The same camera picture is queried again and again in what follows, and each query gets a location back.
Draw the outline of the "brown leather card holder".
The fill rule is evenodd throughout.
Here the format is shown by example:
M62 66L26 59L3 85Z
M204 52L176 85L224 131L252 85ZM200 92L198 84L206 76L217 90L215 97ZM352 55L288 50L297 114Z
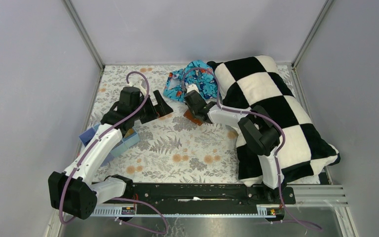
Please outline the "brown leather card holder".
M185 118L187 118L189 121L191 121L192 123L194 123L194 124L196 124L196 125L198 125L198 126L201 126L201 125L203 124L203 121L197 119L197 118L191 113L191 111L190 111L189 109L187 109L187 110L184 112L183 116L184 116Z

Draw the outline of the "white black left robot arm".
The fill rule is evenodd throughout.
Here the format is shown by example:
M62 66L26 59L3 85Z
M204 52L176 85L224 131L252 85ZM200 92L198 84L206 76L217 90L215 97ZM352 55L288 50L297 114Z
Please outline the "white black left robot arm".
M60 214L68 213L87 219L95 207L113 198L127 203L133 198L132 180L112 175L93 183L93 177L111 150L133 128L173 112L158 90L153 92L156 104L138 87L126 86L119 100L103 115L92 139L80 155L63 172L54 171L48 178L51 206Z

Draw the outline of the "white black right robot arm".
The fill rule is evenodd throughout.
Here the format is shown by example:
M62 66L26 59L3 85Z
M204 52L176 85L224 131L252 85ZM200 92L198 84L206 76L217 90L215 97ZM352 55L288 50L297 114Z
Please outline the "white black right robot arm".
M207 103L195 90L185 96L185 103L193 118L204 123L220 123L237 127L246 142L261 164L264 199L269 203L276 203L283 197L280 188L284 176L282 175L276 155L285 143L285 134L282 128L271 118L266 111L257 106L253 111L221 105L219 102Z

